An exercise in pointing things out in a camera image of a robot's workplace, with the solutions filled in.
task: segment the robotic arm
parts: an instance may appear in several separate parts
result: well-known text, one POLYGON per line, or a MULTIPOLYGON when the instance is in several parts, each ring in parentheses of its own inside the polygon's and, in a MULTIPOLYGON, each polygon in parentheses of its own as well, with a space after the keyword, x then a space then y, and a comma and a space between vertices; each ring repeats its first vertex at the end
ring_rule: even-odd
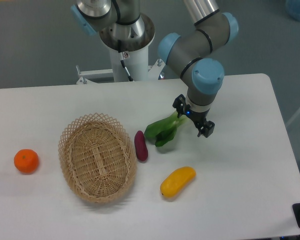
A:
POLYGON ((190 118, 198 129, 198 137, 207 138, 215 127, 212 121, 207 121, 207 114, 225 72, 218 61, 204 57, 231 41, 239 27, 230 13, 220 13, 214 0, 183 2, 196 29, 187 37, 170 33, 159 44, 158 54, 188 86, 187 96, 181 94, 173 103, 178 116, 190 118))
MULTIPOLYGON (((158 55, 188 86, 186 97, 179 95, 172 105, 178 117, 186 115, 198 129, 198 137, 207 138, 215 127, 212 121, 207 121, 207 114, 225 73, 218 61, 205 57, 230 42, 239 27, 230 13, 220 12, 215 0, 183 2, 195 31, 186 37, 168 34, 159 44, 158 55)), ((100 31, 103 43, 110 50, 115 81, 124 75, 130 81, 131 76, 136 80, 146 78, 148 46, 155 28, 140 13, 140 0, 77 0, 71 10, 86 33, 93 35, 100 31)))

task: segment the wicker basket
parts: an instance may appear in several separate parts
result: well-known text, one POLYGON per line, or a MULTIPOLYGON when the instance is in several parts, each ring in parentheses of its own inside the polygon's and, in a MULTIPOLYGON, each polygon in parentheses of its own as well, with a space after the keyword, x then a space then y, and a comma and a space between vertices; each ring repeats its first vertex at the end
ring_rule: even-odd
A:
POLYGON ((92 203, 121 197, 133 184, 137 157, 123 126, 95 113, 76 119, 59 142, 63 176, 71 190, 92 203))

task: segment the white table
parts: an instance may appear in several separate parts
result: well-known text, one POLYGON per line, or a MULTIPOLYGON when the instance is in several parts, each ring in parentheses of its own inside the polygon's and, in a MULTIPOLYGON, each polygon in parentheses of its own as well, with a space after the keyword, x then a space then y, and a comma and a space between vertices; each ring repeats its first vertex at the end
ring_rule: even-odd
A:
POLYGON ((90 113, 117 118, 133 138, 172 113, 187 87, 180 80, 0 89, 0 240, 242 240, 300 233, 292 204, 300 203, 300 174, 270 79, 226 76, 208 119, 209 138, 191 122, 162 149, 148 144, 135 184, 120 201, 80 200, 63 178, 58 142, 64 128, 90 113), (40 157, 22 175, 20 149, 40 157), (175 199, 160 194, 175 169, 196 179, 175 199))

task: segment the blue joint cap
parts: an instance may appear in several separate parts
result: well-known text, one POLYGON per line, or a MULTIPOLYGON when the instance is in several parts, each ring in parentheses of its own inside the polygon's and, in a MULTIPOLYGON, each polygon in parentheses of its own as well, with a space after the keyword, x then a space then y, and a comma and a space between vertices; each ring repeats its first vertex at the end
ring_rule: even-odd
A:
POLYGON ((165 36, 159 43, 158 55, 159 58, 161 58, 165 63, 167 63, 171 49, 180 37, 181 36, 175 32, 170 33, 167 36, 165 36))
POLYGON ((198 61, 192 70, 192 82, 203 94, 217 94, 225 77, 224 67, 211 58, 198 61))
POLYGON ((231 13, 224 12, 223 15, 226 16, 230 25, 230 35, 228 39, 228 43, 229 43, 232 39, 234 39, 238 35, 239 25, 237 19, 234 16, 232 16, 231 13))
POLYGON ((87 22, 87 20, 81 15, 81 13, 75 5, 72 5, 70 9, 74 16, 74 19, 87 35, 93 36, 97 34, 97 32, 92 28, 92 26, 87 22))

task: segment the yellow fruit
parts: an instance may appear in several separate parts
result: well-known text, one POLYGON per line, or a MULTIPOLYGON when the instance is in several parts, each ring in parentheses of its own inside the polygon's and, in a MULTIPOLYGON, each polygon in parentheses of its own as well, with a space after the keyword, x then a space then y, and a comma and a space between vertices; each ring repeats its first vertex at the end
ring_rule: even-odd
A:
POLYGON ((184 188, 196 176, 196 171, 189 166, 178 168, 171 173, 160 186, 162 195, 165 198, 172 198, 184 188))

